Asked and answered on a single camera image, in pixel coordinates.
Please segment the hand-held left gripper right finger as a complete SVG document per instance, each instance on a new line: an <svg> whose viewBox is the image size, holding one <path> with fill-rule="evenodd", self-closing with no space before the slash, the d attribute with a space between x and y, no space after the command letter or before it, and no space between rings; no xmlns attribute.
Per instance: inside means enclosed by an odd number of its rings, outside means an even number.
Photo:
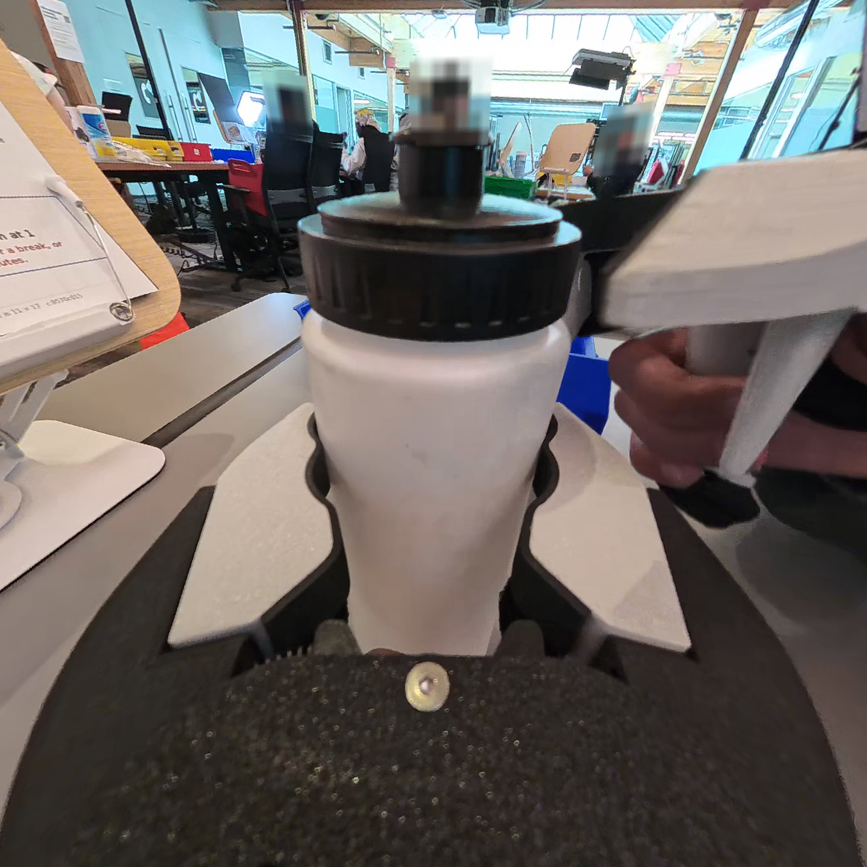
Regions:
<svg viewBox="0 0 867 867"><path fill-rule="evenodd" d="M590 660L609 639L685 654L691 637L648 489L613 446L556 404L536 461L503 627Z"/></svg>

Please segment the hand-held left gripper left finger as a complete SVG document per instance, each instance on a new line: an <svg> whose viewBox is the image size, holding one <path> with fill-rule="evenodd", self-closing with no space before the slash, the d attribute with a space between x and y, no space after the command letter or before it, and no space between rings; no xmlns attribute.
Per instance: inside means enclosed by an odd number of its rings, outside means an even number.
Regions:
<svg viewBox="0 0 867 867"><path fill-rule="evenodd" d="M345 616L350 574L330 489L313 406L303 404L220 475L169 646L239 637L284 656Z"/></svg>

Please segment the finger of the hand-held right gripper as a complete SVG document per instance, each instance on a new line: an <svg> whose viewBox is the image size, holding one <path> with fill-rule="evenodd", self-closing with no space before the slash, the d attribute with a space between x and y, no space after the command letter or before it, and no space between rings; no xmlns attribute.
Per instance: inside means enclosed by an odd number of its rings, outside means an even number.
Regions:
<svg viewBox="0 0 867 867"><path fill-rule="evenodd" d="M599 279L599 318L623 330L865 309L864 149L709 169Z"/></svg>
<svg viewBox="0 0 867 867"><path fill-rule="evenodd" d="M564 222L581 233L581 254L563 320L573 337L611 330L601 316L604 278L611 262L637 243L684 193L684 188L561 205Z"/></svg>

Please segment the blue plastic bin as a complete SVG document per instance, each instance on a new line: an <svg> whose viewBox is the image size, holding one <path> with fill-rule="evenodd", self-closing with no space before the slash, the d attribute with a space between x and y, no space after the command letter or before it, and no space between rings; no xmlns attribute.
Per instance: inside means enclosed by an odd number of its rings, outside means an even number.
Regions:
<svg viewBox="0 0 867 867"><path fill-rule="evenodd" d="M564 322L509 337L427 340L366 333L321 316L302 326L317 431L325 450L394 447L423 452L461 445L539 448L557 403L601 434L608 418L608 363L577 337L565 356Z"/></svg>

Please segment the black bottle lid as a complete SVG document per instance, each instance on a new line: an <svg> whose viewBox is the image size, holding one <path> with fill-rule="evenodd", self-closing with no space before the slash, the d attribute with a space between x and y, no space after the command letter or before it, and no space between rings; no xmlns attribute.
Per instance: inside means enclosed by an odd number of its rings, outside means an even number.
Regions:
<svg viewBox="0 0 867 867"><path fill-rule="evenodd" d="M510 338L559 320L580 230L556 209L485 194L477 132L409 128L396 142L396 192L331 200L299 221L311 309L426 342Z"/></svg>

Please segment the white plastic bottle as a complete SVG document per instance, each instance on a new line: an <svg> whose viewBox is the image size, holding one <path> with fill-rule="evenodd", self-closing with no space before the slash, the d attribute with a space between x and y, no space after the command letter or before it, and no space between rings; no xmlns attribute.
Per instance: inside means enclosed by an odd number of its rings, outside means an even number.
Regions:
<svg viewBox="0 0 867 867"><path fill-rule="evenodd" d="M562 320L486 341L353 331L303 349L364 652L482 656L570 348Z"/></svg>

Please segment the person's right hand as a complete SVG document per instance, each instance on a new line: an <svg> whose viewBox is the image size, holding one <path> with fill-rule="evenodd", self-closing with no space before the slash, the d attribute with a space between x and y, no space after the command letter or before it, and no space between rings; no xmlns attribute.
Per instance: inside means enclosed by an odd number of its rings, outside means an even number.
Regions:
<svg viewBox="0 0 867 867"><path fill-rule="evenodd" d="M686 368L687 330L624 342L611 354L615 411L631 430L635 470L671 488L695 484L718 464L745 377Z"/></svg>

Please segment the wooden board on stand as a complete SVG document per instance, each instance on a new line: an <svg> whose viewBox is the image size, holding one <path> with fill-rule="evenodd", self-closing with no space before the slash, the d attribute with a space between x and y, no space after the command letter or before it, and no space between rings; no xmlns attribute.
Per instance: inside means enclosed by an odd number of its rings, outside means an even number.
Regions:
<svg viewBox="0 0 867 867"><path fill-rule="evenodd" d="M596 134L597 125L592 121L556 126L538 162L538 186L567 189L575 175L581 173Z"/></svg>

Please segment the orange traffic cone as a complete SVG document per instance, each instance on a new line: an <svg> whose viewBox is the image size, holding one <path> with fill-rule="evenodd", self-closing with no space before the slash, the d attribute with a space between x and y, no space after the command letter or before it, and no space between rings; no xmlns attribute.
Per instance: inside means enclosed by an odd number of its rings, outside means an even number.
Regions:
<svg viewBox="0 0 867 867"><path fill-rule="evenodd" d="M143 336L139 340L140 349L146 350L168 341L176 336L182 335L190 330L188 322L183 313L178 312L175 317L168 322L163 328L154 331L152 334Z"/></svg>

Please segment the black office chair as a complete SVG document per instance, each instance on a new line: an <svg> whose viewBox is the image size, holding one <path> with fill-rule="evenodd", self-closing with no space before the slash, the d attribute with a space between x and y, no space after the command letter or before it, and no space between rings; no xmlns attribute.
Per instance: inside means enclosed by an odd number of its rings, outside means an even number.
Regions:
<svg viewBox="0 0 867 867"><path fill-rule="evenodd" d="M343 139L315 121L274 123L266 131L263 193L270 223L276 273L289 290L289 277L302 272L298 224L340 192Z"/></svg>

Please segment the instruction board on stand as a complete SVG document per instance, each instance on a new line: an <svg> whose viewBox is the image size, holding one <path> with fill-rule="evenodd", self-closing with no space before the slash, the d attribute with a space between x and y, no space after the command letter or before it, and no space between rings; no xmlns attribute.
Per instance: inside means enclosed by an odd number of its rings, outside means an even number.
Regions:
<svg viewBox="0 0 867 867"><path fill-rule="evenodd" d="M157 287L1 108L2 337Z"/></svg>

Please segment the red office chair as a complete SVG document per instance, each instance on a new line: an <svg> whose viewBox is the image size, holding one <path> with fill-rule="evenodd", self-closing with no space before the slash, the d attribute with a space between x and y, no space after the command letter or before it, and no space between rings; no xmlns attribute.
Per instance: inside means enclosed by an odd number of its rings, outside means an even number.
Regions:
<svg viewBox="0 0 867 867"><path fill-rule="evenodd" d="M247 211L264 219L268 218L270 209L264 188L263 164L231 158L227 167L230 192L240 197Z"/></svg>

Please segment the wooden instruction board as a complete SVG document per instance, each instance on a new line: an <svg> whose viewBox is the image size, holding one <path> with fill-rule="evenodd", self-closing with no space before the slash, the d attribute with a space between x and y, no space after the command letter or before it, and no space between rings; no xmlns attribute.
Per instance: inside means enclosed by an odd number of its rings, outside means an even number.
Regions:
<svg viewBox="0 0 867 867"><path fill-rule="evenodd" d="M55 173L89 206L95 222L157 287L155 293L142 298L111 303L2 337L1 393L6 394L163 328L179 311L180 289L162 250L4 44L1 58L2 107Z"/></svg>

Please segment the wooden table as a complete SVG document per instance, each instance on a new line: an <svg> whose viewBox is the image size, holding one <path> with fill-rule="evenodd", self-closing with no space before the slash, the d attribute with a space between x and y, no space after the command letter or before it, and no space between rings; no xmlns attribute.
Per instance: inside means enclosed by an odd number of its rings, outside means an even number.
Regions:
<svg viewBox="0 0 867 867"><path fill-rule="evenodd" d="M179 180L186 177L204 179L226 179L229 166L223 162L151 162L142 163L121 160L96 160L98 167L107 177L118 177L134 182L157 180Z"/></svg>

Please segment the small yellow bin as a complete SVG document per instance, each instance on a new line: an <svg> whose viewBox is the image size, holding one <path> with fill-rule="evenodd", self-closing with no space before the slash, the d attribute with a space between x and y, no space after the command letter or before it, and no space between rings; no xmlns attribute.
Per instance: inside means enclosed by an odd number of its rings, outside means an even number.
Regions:
<svg viewBox="0 0 867 867"><path fill-rule="evenodd" d="M174 164L184 161L181 146L173 140L113 137L112 146L116 158L126 163Z"/></svg>

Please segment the white wipes canister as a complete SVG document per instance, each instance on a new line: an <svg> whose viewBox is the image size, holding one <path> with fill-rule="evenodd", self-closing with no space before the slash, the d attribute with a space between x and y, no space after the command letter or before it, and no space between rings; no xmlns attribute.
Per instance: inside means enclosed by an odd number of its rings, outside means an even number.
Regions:
<svg viewBox="0 0 867 867"><path fill-rule="evenodd" d="M89 155L95 161L116 160L117 151L103 110L100 107L78 106L75 112L80 120L77 135L86 146Z"/></svg>

